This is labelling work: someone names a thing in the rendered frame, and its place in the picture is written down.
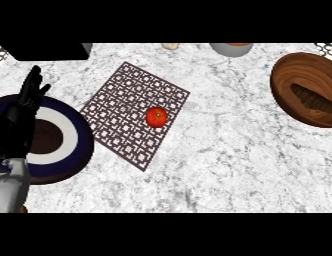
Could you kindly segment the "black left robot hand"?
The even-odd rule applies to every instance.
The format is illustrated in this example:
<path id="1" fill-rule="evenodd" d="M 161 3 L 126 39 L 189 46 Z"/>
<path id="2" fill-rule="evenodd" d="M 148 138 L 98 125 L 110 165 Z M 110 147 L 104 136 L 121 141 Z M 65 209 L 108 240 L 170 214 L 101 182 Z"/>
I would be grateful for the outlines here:
<path id="1" fill-rule="evenodd" d="M 24 158 L 31 146 L 34 116 L 42 97 L 51 88 L 40 85 L 40 68 L 33 66 L 24 78 L 14 101 L 0 114 L 0 162 L 11 158 Z"/>

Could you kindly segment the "brown wooden bowl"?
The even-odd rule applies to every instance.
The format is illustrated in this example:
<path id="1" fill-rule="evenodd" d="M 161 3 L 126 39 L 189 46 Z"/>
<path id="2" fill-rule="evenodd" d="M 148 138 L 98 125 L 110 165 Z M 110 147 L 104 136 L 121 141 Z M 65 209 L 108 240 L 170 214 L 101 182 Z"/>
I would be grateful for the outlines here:
<path id="1" fill-rule="evenodd" d="M 290 53 L 269 75 L 275 102 L 299 122 L 332 128 L 332 60 L 310 53 Z"/>

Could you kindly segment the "brown patterned placemat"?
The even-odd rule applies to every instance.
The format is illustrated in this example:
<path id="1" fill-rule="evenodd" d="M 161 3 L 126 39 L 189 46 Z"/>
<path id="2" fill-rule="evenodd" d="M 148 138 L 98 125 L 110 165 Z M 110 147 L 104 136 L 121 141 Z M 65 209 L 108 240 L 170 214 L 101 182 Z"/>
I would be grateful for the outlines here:
<path id="1" fill-rule="evenodd" d="M 145 171 L 189 92 L 123 62 L 80 108 L 95 141 Z M 147 110 L 160 107 L 161 128 L 145 122 Z"/>

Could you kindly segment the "navy and white round plate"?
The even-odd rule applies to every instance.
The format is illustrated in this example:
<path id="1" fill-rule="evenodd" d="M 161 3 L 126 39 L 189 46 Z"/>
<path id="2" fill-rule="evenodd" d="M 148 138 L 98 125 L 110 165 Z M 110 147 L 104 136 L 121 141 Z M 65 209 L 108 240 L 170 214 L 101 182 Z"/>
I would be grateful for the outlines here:
<path id="1" fill-rule="evenodd" d="M 15 95 L 0 97 L 0 113 Z M 93 137 L 80 113 L 59 100 L 43 97 L 34 120 L 34 136 L 25 156 L 30 184 L 43 185 L 70 178 L 86 166 Z M 0 173 L 8 167 L 0 164 Z"/>

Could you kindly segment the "black box appliance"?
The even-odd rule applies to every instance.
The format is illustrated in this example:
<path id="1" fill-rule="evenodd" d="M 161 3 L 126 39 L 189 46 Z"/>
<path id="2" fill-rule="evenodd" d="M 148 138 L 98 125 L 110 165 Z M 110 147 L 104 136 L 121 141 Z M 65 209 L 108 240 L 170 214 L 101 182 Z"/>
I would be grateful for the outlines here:
<path id="1" fill-rule="evenodd" d="M 90 43 L 0 43 L 0 47 L 17 61 L 86 60 Z"/>

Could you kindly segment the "red tomato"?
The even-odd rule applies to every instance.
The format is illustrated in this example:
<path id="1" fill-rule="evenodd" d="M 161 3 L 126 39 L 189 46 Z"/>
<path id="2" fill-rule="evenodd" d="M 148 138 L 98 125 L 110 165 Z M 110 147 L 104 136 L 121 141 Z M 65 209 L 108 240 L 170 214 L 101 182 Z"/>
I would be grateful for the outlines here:
<path id="1" fill-rule="evenodd" d="M 160 128 L 167 121 L 167 113 L 161 107 L 151 107 L 145 112 L 145 122 L 151 128 Z"/>

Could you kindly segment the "grey cylindrical pot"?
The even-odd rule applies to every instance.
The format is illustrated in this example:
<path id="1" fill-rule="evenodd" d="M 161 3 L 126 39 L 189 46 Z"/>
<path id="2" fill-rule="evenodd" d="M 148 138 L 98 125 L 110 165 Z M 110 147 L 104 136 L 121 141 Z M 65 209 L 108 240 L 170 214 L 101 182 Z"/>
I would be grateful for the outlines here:
<path id="1" fill-rule="evenodd" d="M 251 43 L 210 43 L 213 51 L 225 57 L 241 57 L 251 49 Z"/>

